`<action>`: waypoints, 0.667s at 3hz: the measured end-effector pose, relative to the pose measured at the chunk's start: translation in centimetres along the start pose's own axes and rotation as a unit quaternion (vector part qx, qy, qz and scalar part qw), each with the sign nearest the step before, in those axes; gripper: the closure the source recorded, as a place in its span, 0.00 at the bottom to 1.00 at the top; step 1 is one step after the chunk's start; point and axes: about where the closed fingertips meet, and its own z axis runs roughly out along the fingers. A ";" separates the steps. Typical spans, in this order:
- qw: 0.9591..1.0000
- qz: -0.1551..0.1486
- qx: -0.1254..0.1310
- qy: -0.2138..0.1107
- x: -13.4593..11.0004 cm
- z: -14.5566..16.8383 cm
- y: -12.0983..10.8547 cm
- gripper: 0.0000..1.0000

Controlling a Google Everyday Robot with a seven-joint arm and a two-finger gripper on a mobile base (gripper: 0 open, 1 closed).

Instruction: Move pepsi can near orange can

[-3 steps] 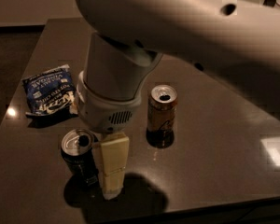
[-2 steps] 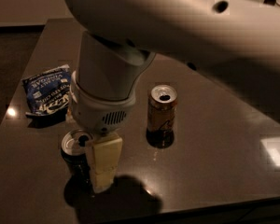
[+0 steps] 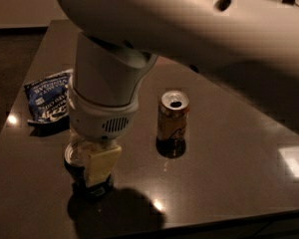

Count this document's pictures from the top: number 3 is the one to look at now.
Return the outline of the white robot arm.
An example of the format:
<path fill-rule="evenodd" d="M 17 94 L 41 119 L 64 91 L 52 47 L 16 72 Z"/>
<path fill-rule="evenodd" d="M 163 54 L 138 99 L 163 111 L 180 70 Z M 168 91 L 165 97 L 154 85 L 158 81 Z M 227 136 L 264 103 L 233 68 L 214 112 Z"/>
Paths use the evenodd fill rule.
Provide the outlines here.
<path fill-rule="evenodd" d="M 240 93 L 299 134 L 299 3 L 270 0 L 57 0 L 80 28 L 68 106 L 90 140 L 122 135 L 156 58 Z"/>

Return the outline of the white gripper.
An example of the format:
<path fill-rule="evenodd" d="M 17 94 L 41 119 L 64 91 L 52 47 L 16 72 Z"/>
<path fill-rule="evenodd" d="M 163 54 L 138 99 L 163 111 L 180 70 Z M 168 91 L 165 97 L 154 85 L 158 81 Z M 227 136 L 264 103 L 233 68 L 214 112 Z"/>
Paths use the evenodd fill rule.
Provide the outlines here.
<path fill-rule="evenodd" d="M 105 107 L 95 105 L 80 97 L 73 89 L 68 89 L 67 99 L 70 125 L 74 131 L 88 141 L 116 139 L 132 127 L 139 108 L 139 101 L 123 107 Z M 84 148 L 84 178 L 87 187 L 105 182 L 111 175 L 122 153 L 119 145 L 103 148 L 89 144 Z"/>

